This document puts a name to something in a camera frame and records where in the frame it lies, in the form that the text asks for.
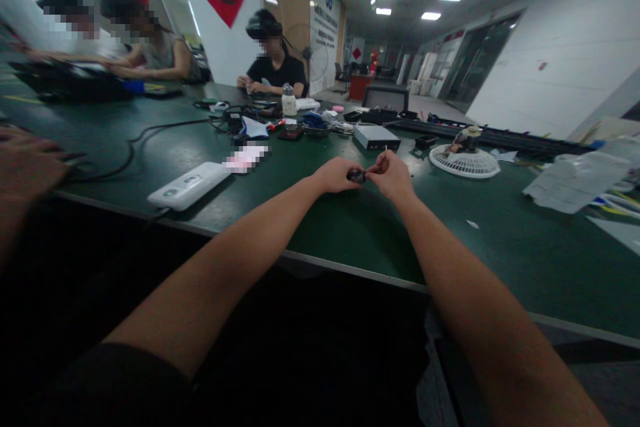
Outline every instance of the table edge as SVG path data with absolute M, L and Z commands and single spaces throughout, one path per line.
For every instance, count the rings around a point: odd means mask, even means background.
M 139 218 L 141 220 L 149 220 L 151 218 L 151 216 L 146 216 L 145 214 L 134 211 L 134 210 L 120 208 L 120 207 L 117 207 L 116 205 L 111 205 L 110 203 L 105 203 L 102 201 L 81 197 L 80 195 L 67 193 L 61 190 L 54 191 L 54 195 L 66 200 L 71 200 L 71 201 L 75 201 L 85 205 L 90 205 L 91 207 L 97 207 L 107 211 L 112 211 L 112 212 L 115 212 L 116 214 L 122 214 L 129 217 Z M 218 234 L 218 232 L 213 232 L 211 230 L 206 230 L 204 228 L 193 227 L 186 224 L 185 222 L 176 222 L 175 220 L 170 220 L 167 218 L 162 218 L 158 220 L 156 223 L 167 226 L 167 227 L 177 228 L 185 232 L 191 232 L 192 234 L 198 234 L 198 235 L 202 235 L 210 238 L 213 238 Z M 308 264 L 311 264 L 311 265 L 327 268 L 330 270 L 336 270 L 338 272 L 345 272 L 347 274 L 353 274 L 353 275 L 364 277 L 370 280 L 377 280 L 379 282 L 384 282 L 386 284 L 390 284 L 396 287 L 414 290 L 422 294 L 427 294 L 427 295 L 429 294 L 429 289 L 425 285 L 416 284 L 415 282 L 409 282 L 408 280 L 393 278 L 383 274 L 378 274 L 376 272 L 369 272 L 367 270 L 363 270 L 358 267 L 352 267 L 347 264 L 340 264 L 339 262 L 333 262 L 331 260 L 326 260 L 319 257 L 300 254 L 298 252 L 293 252 L 291 250 L 285 250 L 282 254 L 282 257 L 289 258 L 292 260 L 300 260 L 302 262 L 307 262 Z M 608 332 L 607 330 L 601 330 L 594 327 L 584 326 L 582 324 L 574 324 L 573 322 L 569 322 L 567 320 L 548 317 L 542 314 L 536 314 L 535 312 L 528 312 L 528 313 L 531 319 L 538 324 L 543 324 L 543 325 L 547 325 L 555 328 L 561 328 L 564 330 L 568 330 L 570 332 L 574 332 L 576 334 L 589 336 L 589 337 L 602 339 L 602 340 L 607 340 L 608 342 L 613 342 L 615 344 L 620 344 L 620 345 L 633 347 L 633 348 L 640 348 L 640 339 L 627 337 L 622 334 L 616 334 L 615 332 Z

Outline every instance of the fan grille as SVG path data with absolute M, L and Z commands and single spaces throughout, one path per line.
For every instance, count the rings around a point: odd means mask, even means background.
M 468 178 L 490 178 L 500 172 L 498 161 L 483 150 L 476 153 L 450 153 L 445 155 L 448 145 L 438 145 L 431 150 L 429 160 L 436 167 L 455 175 Z

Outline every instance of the green workbench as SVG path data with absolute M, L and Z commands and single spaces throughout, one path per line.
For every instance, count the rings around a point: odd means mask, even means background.
M 127 155 L 125 140 L 143 128 L 208 115 L 195 109 L 189 97 L 39 105 L 22 85 L 0 87 L 3 95 L 22 99 L 1 98 L 0 109 L 13 123 L 58 141 L 67 151 L 86 152 L 96 164 L 92 173 L 120 165 Z M 235 87 L 218 85 L 215 93 L 231 103 L 249 101 Z M 640 346 L 640 260 L 633 252 L 582 213 L 566 215 L 527 200 L 522 190 L 534 175 L 524 167 L 501 164 L 503 171 L 492 179 L 463 179 L 411 155 L 416 134 L 394 133 L 403 138 L 398 154 L 409 166 L 418 196 L 507 284 L 534 320 Z M 377 156 L 337 134 L 297 142 L 273 136 L 269 146 L 269 157 L 254 171 L 232 175 L 193 207 L 170 213 L 161 222 L 212 236 L 336 155 L 363 167 L 373 164 Z M 131 167 L 118 177 L 62 185 L 58 194 L 150 218 L 155 208 L 146 199 L 152 191 L 204 161 L 223 161 L 233 148 L 226 135 L 199 123 L 163 130 L 136 149 Z M 318 200 L 285 256 L 427 291 L 399 216 L 371 183 L 361 191 Z

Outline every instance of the black chair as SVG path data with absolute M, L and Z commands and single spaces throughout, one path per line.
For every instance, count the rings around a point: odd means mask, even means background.
M 392 87 L 369 86 L 365 90 L 362 106 L 366 108 L 393 109 L 397 113 L 409 110 L 409 90 Z
M 347 71 L 342 71 L 340 64 L 335 62 L 335 80 L 345 82 L 345 89 L 333 91 L 336 93 L 347 93 L 351 86 L 351 66 L 348 66 Z

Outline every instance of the black sleeve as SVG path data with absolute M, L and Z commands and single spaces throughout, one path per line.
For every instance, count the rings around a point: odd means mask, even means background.
M 291 69 L 291 80 L 292 87 L 296 83 L 302 83 L 304 85 L 307 84 L 307 76 L 305 75 L 305 64 L 298 59 L 296 59 L 293 63 L 293 67 Z
M 190 388 L 164 360 L 119 344 L 100 344 L 22 409 L 35 426 L 175 425 Z
M 247 75 L 251 77 L 253 81 L 262 81 L 262 77 L 265 76 L 265 58 L 266 57 L 258 57 L 251 64 Z

